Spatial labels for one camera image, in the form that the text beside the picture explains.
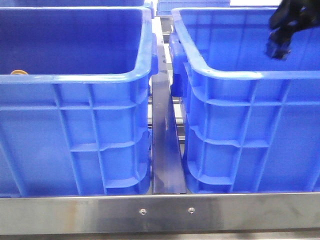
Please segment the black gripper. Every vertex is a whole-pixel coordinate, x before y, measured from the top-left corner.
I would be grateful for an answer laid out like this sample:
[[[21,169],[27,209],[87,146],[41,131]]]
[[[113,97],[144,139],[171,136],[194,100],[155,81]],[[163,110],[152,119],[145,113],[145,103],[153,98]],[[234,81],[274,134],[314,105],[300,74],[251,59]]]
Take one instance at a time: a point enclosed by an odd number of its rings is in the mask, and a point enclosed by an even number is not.
[[[319,26],[319,0],[283,0],[269,18],[269,28],[283,38]]]

